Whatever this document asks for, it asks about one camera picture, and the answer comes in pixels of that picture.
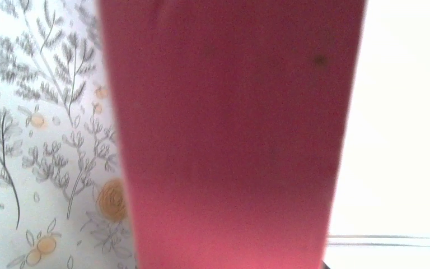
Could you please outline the pink picture frame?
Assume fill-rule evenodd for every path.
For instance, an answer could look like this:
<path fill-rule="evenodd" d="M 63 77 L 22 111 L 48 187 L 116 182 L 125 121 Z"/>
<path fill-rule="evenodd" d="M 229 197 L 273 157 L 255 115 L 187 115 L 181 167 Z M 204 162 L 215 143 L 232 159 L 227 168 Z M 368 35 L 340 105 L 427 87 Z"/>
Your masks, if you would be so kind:
<path fill-rule="evenodd" d="M 320 268 L 364 1 L 100 1 L 140 268 Z"/>

